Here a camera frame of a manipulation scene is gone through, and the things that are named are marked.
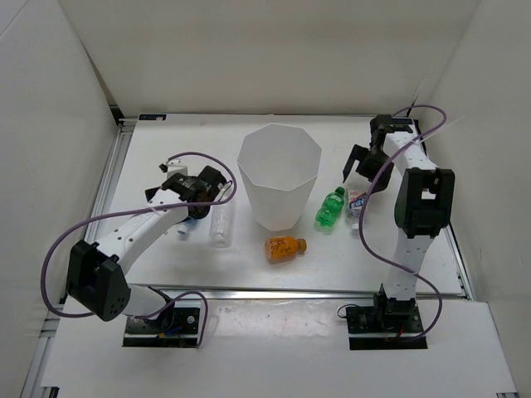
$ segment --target orange bottle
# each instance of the orange bottle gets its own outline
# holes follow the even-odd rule
[[[306,240],[291,236],[277,236],[265,241],[265,256],[270,261],[289,260],[306,251]]]

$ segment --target bottle cap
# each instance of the bottle cap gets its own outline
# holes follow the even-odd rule
[[[306,240],[304,239],[298,239],[297,242],[299,242],[299,253],[304,253],[308,246],[306,245]]]
[[[177,233],[179,235],[186,235],[188,233],[188,231],[190,230],[188,225],[186,223],[184,223],[184,222],[181,222],[180,224],[177,224],[176,227],[177,227]]]

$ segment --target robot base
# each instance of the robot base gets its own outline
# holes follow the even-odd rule
[[[351,351],[428,348],[424,337],[412,342],[407,338],[424,330],[418,308],[415,308],[405,321],[386,321],[385,328],[382,327],[381,322],[377,321],[374,307],[348,307],[346,313]]]
[[[150,327],[146,322],[127,318],[123,347],[197,347],[199,307],[173,309],[173,323],[165,334]]]
[[[353,351],[428,348],[424,337],[409,338],[424,330],[415,299],[397,301],[389,298],[383,285],[373,296],[373,306],[348,306],[345,318]]]

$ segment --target bottle label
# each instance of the bottle label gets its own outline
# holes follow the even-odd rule
[[[350,191],[348,193],[348,211],[359,218],[362,207],[365,204],[366,192]]]

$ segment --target clear plastic bottle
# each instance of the clear plastic bottle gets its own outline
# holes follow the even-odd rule
[[[347,183],[347,222],[354,234],[359,233],[359,217],[369,186],[370,182],[357,173]]]
[[[304,239],[292,236],[277,236],[265,241],[265,257],[269,261],[289,260],[297,253],[303,254],[307,245]]]
[[[229,196],[231,189],[225,192]],[[224,205],[212,206],[212,221],[208,235],[216,247],[228,247],[232,243],[232,227],[234,225],[234,210],[236,198],[233,197]]]

